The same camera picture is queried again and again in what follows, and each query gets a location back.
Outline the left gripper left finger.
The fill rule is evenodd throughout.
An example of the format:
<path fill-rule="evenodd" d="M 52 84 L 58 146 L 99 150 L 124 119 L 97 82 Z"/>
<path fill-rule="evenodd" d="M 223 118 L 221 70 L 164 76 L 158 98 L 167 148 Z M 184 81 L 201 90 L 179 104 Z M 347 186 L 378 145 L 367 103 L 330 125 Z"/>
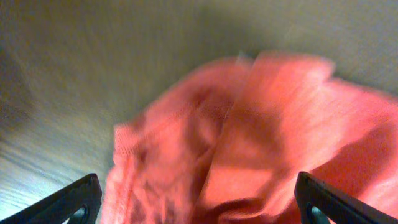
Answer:
<path fill-rule="evenodd" d="M 101 197 L 98 176 L 91 173 L 1 220 L 1 224 L 95 223 L 101 208 Z"/>

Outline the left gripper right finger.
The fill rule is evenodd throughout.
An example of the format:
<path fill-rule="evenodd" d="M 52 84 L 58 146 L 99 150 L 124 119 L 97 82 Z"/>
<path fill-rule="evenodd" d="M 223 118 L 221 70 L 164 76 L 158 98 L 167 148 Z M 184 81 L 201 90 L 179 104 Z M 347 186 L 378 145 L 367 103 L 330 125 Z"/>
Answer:
<path fill-rule="evenodd" d="M 397 224 L 397 219 L 349 196 L 308 172 L 299 172 L 295 199 L 304 224 Z"/>

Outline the red t-shirt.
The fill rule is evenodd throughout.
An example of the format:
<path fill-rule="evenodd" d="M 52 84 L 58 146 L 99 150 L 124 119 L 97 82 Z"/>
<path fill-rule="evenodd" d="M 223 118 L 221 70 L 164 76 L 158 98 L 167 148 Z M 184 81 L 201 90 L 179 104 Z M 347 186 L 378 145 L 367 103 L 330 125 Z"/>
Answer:
<path fill-rule="evenodd" d="M 312 173 L 397 215 L 397 98 L 320 57 L 263 53 L 190 74 L 114 128 L 102 223 L 298 223 Z"/>

